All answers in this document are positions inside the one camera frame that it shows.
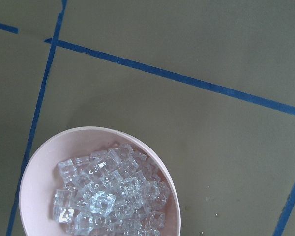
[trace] gray surface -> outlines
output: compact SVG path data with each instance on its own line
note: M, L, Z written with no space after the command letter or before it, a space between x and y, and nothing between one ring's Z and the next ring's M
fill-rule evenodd
M0 1L0 22L20 29L0 30L0 235L60 10ZM295 105L295 1L71 0L60 39ZM295 116L57 48L32 153L85 125L161 157L182 236L272 235L295 180ZM13 235L24 235L19 215ZM295 236L295 209L284 236Z

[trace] pile of clear cubes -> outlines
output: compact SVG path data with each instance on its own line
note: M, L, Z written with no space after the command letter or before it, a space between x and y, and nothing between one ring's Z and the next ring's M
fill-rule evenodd
M170 196L155 162L129 144L58 163L53 219L75 236L159 236Z

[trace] bowl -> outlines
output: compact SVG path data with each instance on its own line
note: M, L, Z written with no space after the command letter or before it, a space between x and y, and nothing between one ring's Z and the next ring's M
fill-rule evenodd
M165 206L165 227L162 236L180 235L180 210L173 180L164 163L146 144L133 136L103 127L78 127L63 131L47 140L30 159L20 187L20 214L27 236L68 236L61 224L52 220L52 199L63 186L57 164L70 158L107 149L113 143L131 144L146 153L158 165L162 181L167 182L171 195Z

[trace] blue tape line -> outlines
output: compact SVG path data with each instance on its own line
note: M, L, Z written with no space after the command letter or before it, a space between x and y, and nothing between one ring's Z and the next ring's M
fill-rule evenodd
M46 43L51 43L52 39L46 39ZM192 77L180 75L168 70L163 70L154 66L142 64L136 61L128 60L125 58L117 57L111 54L103 53L96 50L91 50L76 44L68 43L65 41L58 41L58 46L66 49L73 50L79 53L86 53L92 57L100 58L103 60L111 61L120 65L125 65L134 69L138 69L144 72L148 72L154 75L162 76L171 80L179 81L188 85L196 86L202 89L206 89L212 92L220 93L226 96L234 97L243 101L251 102L257 105L268 107L274 110L278 110L284 113L295 115L295 107L283 104L280 102L272 101L266 98L254 96L248 93L244 93L235 89L223 87L220 85L212 84L202 80L198 80Z
M33 144L33 139L34 139L34 135L35 135L36 127L37 127L39 113L40 113L40 109L41 109L42 102L43 102L44 95L45 95L48 74L49 74L51 65L53 63L53 59L54 59L54 55L55 55L55 51L56 51L57 41L59 38L59 33L60 33L62 21L63 21L63 16L64 16L66 4L67 4L67 0L62 0L62 11L58 15L53 40L51 41L51 46L50 46L49 55L48 55L48 59L47 59L47 63L46 63L44 77L43 77L43 80L41 83L41 87L40 87L40 91L39 91L39 95L38 95L38 99L37 99L37 104L36 104L36 108L35 108L35 112L34 112L33 121L32 121L31 127L30 127L28 142L26 145L23 161L21 164L21 174L20 174L20 178L19 178L18 185L17 185L17 190L16 190L15 197L14 197L14 203L13 203L13 206L11 209L9 224L8 224L8 227L6 230L6 236L11 236L11 234L12 234L15 215L16 215L17 207L18 207L18 203L19 203L19 193L20 193L21 180L22 180L22 176L23 176L24 170L26 168L26 165L30 159L30 150L31 150L31 147Z
M292 187L290 196L285 203L283 212L282 212L280 219L276 225L273 236L281 236L282 235L284 228L287 224L287 221L291 215L294 205L295 205L295 183Z
M10 33L19 33L19 29L13 26L8 26L5 24L0 23L0 30L8 31Z

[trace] bowl rim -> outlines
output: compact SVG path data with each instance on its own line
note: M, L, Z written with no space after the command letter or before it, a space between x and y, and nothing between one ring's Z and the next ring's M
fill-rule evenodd
M148 145L143 143L141 140L139 140L139 139L133 137L132 135L127 134L127 133L124 133L124 132L121 132L121 131L118 131L118 130L114 130L114 129L110 129L110 128L99 127L99 126L81 126L81 127L75 127L75 128L67 129L67 130L64 130L64 131L62 131L60 133L57 133L54 136L50 137L48 140L46 140L34 152L34 154L31 156L31 158L30 158L29 162L27 163L26 168L25 168L25 170L23 172L21 185L20 185L20 192L19 192L19 211L20 211L21 222L22 222L25 234L28 236L28 229L25 226L24 218L23 218L23 214L22 214L22 208L23 208L22 189L23 189L23 184L24 184L23 179L26 177L26 174L28 172L28 169L30 168L31 163L34 160L34 157L37 155L37 153L40 152L41 149L43 149L49 142L52 142L54 139L56 139L56 138L58 138L58 137L60 137L62 135L65 135L65 134L72 133L72 132L75 132L75 131L81 131L81 130L98 130L98 131L109 132L109 133L112 133L112 134L122 136L123 138L128 139L131 142L135 143L137 146L139 146L142 150L144 150L144 152L147 153L148 156L150 156L150 157L153 156L153 158L155 157L154 158L155 162L159 165L159 167L160 167L161 171L163 172L167 182L170 185L170 188L172 189L171 192L173 194L175 207L176 207L176 210L177 210L177 213L178 213L178 217L177 217L177 233L178 234L177 234L177 236L179 236L180 235L180 230L181 230L181 214L180 214L179 201L178 201L178 196L177 196L177 192L176 192L176 189L175 189L174 182L173 182L172 177L169 174L169 171L167 170L165 164L162 162L162 160L159 158L159 156Z

